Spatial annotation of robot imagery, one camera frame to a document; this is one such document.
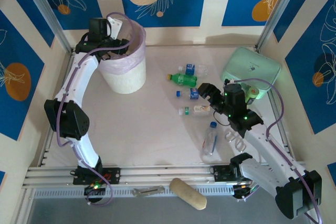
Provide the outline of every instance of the bottle cap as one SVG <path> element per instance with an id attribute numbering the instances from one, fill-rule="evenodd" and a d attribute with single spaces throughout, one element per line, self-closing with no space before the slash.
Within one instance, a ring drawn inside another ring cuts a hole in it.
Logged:
<path id="1" fill-rule="evenodd" d="M 210 123 L 210 127 L 211 127 L 211 128 L 215 128 L 215 127 L 217 127 L 217 123 L 216 123 L 216 122 L 211 122 L 211 123 Z"/>

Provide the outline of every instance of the purple cable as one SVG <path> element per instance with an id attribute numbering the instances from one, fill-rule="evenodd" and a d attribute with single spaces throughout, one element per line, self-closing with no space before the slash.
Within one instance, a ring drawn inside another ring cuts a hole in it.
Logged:
<path id="1" fill-rule="evenodd" d="M 133 25 L 132 20 L 129 17 L 127 17 L 125 14 L 118 13 L 118 12 L 109 13 L 106 16 L 106 18 L 109 17 L 109 16 L 111 16 L 111 15 L 121 15 L 124 18 L 127 19 L 127 21 L 130 23 L 130 25 L 132 27 L 132 37 L 131 37 L 130 41 L 127 44 L 125 44 L 123 46 L 120 46 L 120 47 L 102 47 L 102 48 L 93 49 L 93 50 L 89 51 L 86 55 L 84 55 L 83 58 L 78 62 L 78 66 L 73 70 L 73 72 L 72 72 L 72 74 L 71 74 L 71 76 L 69 78 L 68 84 L 67 84 L 67 86 L 65 88 L 65 93 L 62 96 L 62 100 L 61 100 L 61 103 L 60 103 L 58 111 L 57 111 L 57 117 L 56 117 L 56 138 L 57 138 L 57 144 L 58 144 L 59 147 L 64 147 L 67 144 L 71 143 L 71 141 L 67 141 L 67 142 L 65 142 L 63 144 L 61 143 L 60 132 L 59 132 L 59 123 L 60 123 L 60 118 L 61 118 L 61 113 L 62 113 L 63 105 L 64 105 L 64 102 L 65 102 L 65 98 L 68 95 L 68 91 L 70 89 L 70 85 L 72 84 L 72 81 L 75 78 L 75 75 L 76 75 L 78 69 L 80 69 L 80 66 L 94 52 L 123 49 L 123 48 L 128 47 L 130 44 L 132 44 L 133 41 L 134 41 L 134 39 L 135 39 L 135 34 L 134 34 L 135 30 L 134 30 L 134 25 Z M 92 167 L 90 167 L 87 163 L 85 163 L 83 160 L 81 160 L 81 158 L 79 157 L 79 155 L 78 155 L 75 147 L 72 147 L 72 149 L 73 149 L 73 152 L 75 153 L 77 159 L 79 159 L 82 162 L 82 164 L 84 164 L 90 171 L 92 171 L 98 177 L 100 177 L 110 187 L 110 189 L 111 189 L 111 197 L 110 197 L 110 199 L 106 203 L 103 203 L 103 204 L 93 204 L 94 206 L 106 206 L 107 204 L 109 204 L 112 201 L 112 186 L 111 186 L 111 184 L 101 174 L 99 174 L 98 172 L 96 172 L 94 169 L 92 169 Z"/>
<path id="2" fill-rule="evenodd" d="M 278 146 L 273 143 L 272 140 L 269 139 L 269 131 L 270 129 L 276 125 L 280 120 L 281 118 L 283 117 L 283 113 L 285 112 L 285 105 L 284 105 L 284 101 L 282 99 L 282 96 L 280 94 L 280 92 L 278 91 L 278 89 L 276 87 L 274 87 L 271 83 L 269 83 L 268 81 L 265 81 L 263 79 L 259 79 L 259 78 L 249 78 L 249 79 L 244 79 L 244 80 L 235 80 L 235 82 L 244 82 L 244 81 L 252 81 L 252 80 L 256 80 L 256 81 L 261 81 L 263 83 L 266 83 L 268 84 L 277 94 L 278 94 L 278 97 L 280 99 L 280 103 L 281 103 L 281 114 L 279 116 L 278 119 L 276 119 L 276 121 L 274 123 L 272 123 L 270 126 L 267 127 L 266 129 L 266 137 L 268 139 L 268 142 L 273 146 L 273 148 L 284 158 L 284 160 L 288 163 L 288 165 L 290 166 L 293 166 L 293 163 L 287 158 L 287 156 L 282 153 L 282 151 L 278 148 Z M 316 211 L 316 215 L 318 217 L 318 220 L 319 222 L 315 221 L 308 213 L 305 213 L 305 215 L 311 220 L 313 221 L 315 224 L 322 224 L 322 217 L 321 217 L 321 213 L 320 213 L 320 210 L 319 210 L 319 207 L 314 199 L 314 195 L 313 193 L 311 192 L 307 182 L 304 180 L 304 178 L 302 177 L 302 175 L 299 173 L 299 171 L 295 168 L 294 169 L 294 172 L 298 175 L 298 177 L 300 178 L 300 180 L 302 181 L 303 185 L 305 186 L 307 192 L 308 192 L 308 195 L 314 205 L 314 209 Z"/>

